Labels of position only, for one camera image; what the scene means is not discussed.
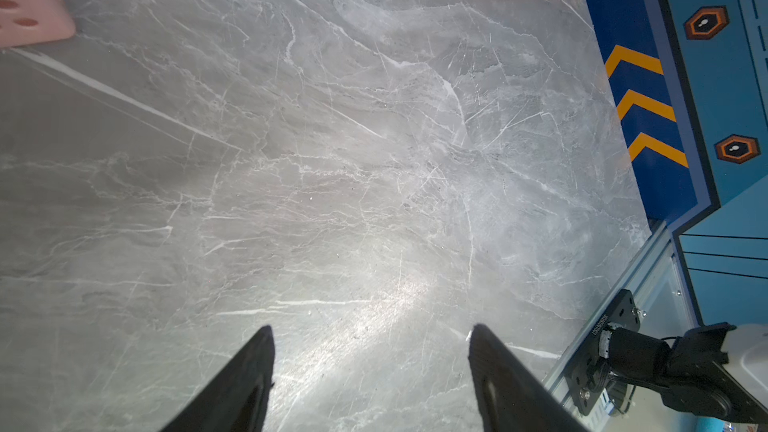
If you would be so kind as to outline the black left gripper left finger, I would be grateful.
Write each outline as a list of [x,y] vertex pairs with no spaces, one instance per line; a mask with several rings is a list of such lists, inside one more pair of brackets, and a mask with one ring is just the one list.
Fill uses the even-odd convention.
[[273,387],[275,344],[260,328],[162,432],[261,431]]

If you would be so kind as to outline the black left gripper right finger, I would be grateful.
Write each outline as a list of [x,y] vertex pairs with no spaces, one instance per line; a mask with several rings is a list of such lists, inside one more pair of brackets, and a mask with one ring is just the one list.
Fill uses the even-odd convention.
[[468,360],[485,432],[585,429],[484,324],[472,329]]

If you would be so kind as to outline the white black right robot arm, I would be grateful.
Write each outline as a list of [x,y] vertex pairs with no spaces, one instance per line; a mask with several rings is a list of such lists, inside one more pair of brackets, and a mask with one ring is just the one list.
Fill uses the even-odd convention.
[[767,326],[719,323],[672,343],[627,328],[605,332],[610,376],[652,390],[675,411],[737,424],[767,423]]

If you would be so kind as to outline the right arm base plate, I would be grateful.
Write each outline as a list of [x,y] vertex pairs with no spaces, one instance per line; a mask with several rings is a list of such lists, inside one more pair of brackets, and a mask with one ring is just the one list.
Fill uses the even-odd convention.
[[587,329],[587,335],[566,364],[564,377],[569,397],[582,416],[590,414],[608,383],[609,340],[616,329],[640,329],[634,297],[627,289],[621,289],[598,314],[597,322]]

